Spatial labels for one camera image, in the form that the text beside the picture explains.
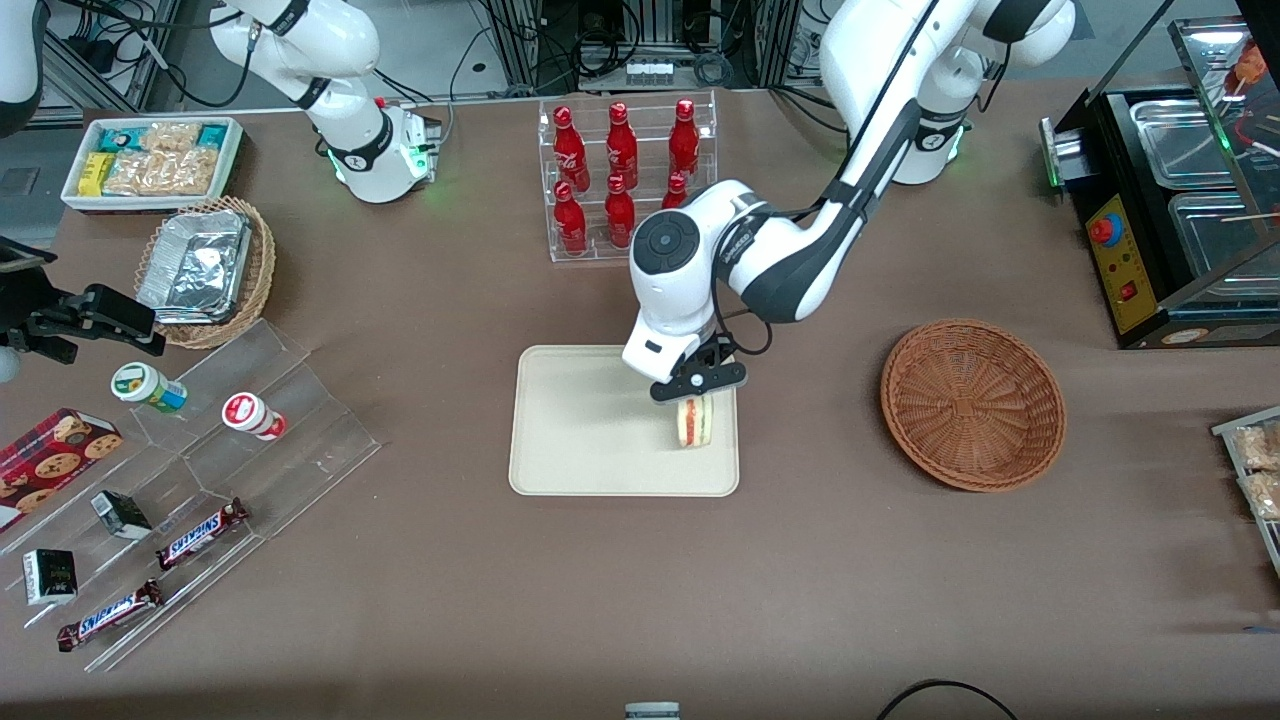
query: brown tabletop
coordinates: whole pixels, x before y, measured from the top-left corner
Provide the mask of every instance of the brown tabletop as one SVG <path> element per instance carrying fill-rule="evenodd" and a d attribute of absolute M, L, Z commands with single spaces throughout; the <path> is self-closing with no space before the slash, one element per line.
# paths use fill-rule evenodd
<path fill-rule="evenodd" d="M 243 115 L 236 191 L 279 246 L 266 316 L 387 447 L 114 671 L 0 607 L 0 716 L 599 720 L 669 698 L 689 720 L 858 719 L 950 676 L 1023 717 L 1276 717 L 1280 638 L 1240 628 L 1280 623 L 1280 582 L 1208 427 L 1280 404 L 1280 351 L 1114 348 L 1036 141 L 1082 85 L 1005 83 L 942 178 L 888 193 L 826 305 L 751 359 L 723 500 L 507 484 L 521 351 L 621 343 L 636 309 L 625 266 L 548 260 L 536 102 L 460 108 L 439 182 L 385 206 L 334 181 L 303 115 Z M 838 136 L 764 92 L 718 99 L 722 177 L 806 205 Z M 156 222 L 67 213 L 50 275 L 132 287 Z M 884 357 L 943 316 L 1056 373 L 1066 447 L 1038 483 L 951 491 L 888 438 Z M 124 413 L 106 378 L 136 357 L 27 359 L 0 437 Z M 997 716 L 931 693 L 896 719 Z"/>

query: cookie box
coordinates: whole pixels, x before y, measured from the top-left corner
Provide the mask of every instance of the cookie box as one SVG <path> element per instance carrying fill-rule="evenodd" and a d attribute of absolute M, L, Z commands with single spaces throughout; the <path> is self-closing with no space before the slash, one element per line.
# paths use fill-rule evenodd
<path fill-rule="evenodd" d="M 123 442 L 111 423 L 63 407 L 0 450 L 0 533 Z"/>
<path fill-rule="evenodd" d="M 205 195 L 160 195 L 160 196 L 93 196 L 79 193 L 79 179 L 84 173 L 84 165 L 91 161 L 91 156 L 99 150 L 104 132 L 123 131 L 146 126 L 152 122 L 180 122 L 200 123 L 205 126 L 225 126 L 227 133 L 221 138 L 221 147 L 218 152 L 218 164 L 214 167 L 214 177 L 209 183 Z M 243 128 L 228 115 L 148 115 L 142 118 L 105 118 L 93 120 L 84 128 L 84 137 L 81 138 L 79 149 L 76 151 L 76 160 L 67 173 L 63 183 L 63 202 L 68 208 L 84 214 L 129 214 L 129 213 L 164 213 L 188 208 L 197 202 L 216 200 L 223 196 L 227 183 L 232 176 L 232 167 L 236 164 L 236 152 L 239 150 Z"/>

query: wicker basket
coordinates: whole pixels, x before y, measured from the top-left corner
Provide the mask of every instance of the wicker basket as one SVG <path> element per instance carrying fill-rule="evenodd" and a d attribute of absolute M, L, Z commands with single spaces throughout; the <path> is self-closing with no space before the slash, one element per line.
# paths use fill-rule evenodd
<path fill-rule="evenodd" d="M 940 320 L 902 336 L 884 364 L 881 407 L 915 464 L 977 492 L 1039 478 L 1066 434 L 1062 393 L 1044 361 L 978 320 Z"/>
<path fill-rule="evenodd" d="M 271 228 L 266 227 L 262 215 L 243 200 L 237 197 L 219 197 L 209 202 L 183 208 L 179 215 L 191 213 L 212 213 L 216 210 L 234 210 L 244 214 L 253 224 L 250 237 L 248 260 L 244 263 L 244 279 L 241 281 L 238 310 L 232 319 L 220 325 L 161 325 L 156 323 L 156 331 L 165 338 L 180 347 L 191 350 L 209 350 L 230 342 L 239 337 L 262 315 L 266 305 L 266 296 L 271 292 L 271 273 L 275 272 L 275 240 L 271 237 Z M 151 263 L 151 251 L 155 249 L 156 237 L 160 228 L 151 233 L 151 242 L 142 251 L 142 263 L 133 277 L 133 292 L 142 287 L 142 277 Z"/>

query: coca-cola bottle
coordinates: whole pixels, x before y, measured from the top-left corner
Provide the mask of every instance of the coca-cola bottle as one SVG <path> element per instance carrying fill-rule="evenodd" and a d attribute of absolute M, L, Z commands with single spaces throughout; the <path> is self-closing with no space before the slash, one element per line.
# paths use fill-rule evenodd
<path fill-rule="evenodd" d="M 570 255 L 586 252 L 586 215 L 582 206 L 573 200 L 573 188 L 564 181 L 556 183 L 556 231 L 561 245 Z"/>
<path fill-rule="evenodd" d="M 640 159 L 636 133 L 627 120 L 627 106 L 623 102 L 609 105 L 609 138 L 604 146 L 609 150 L 609 173 L 621 174 L 627 190 L 635 190 L 640 183 Z"/>
<path fill-rule="evenodd" d="M 671 128 L 671 172 L 684 173 L 685 181 L 698 174 L 698 127 L 694 126 L 694 101 L 676 101 L 676 126 Z"/>
<path fill-rule="evenodd" d="M 613 247 L 631 247 L 631 231 L 636 227 L 636 205 L 627 195 L 627 183 L 621 173 L 609 176 L 609 196 L 604 199 L 604 214 L 609 217 L 609 242 Z"/>
<path fill-rule="evenodd" d="M 685 201 L 687 195 L 685 188 L 689 186 L 685 182 L 685 173 L 671 173 L 667 178 L 667 195 L 662 196 L 662 209 L 669 210 L 672 208 L 680 208 L 680 204 Z"/>
<path fill-rule="evenodd" d="M 586 145 L 582 135 L 573 127 L 573 113 L 561 105 L 552 113 L 556 122 L 556 164 L 559 177 L 568 181 L 577 192 L 591 187 L 591 174 L 586 170 Z"/>

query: emergency stop button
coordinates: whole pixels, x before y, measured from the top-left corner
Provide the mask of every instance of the emergency stop button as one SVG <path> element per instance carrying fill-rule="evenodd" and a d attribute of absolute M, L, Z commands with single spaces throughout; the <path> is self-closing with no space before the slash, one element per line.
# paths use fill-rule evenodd
<path fill-rule="evenodd" d="M 1107 213 L 1089 223 L 1089 240 L 1102 247 L 1115 247 L 1124 236 L 1124 220 L 1115 213 Z"/>

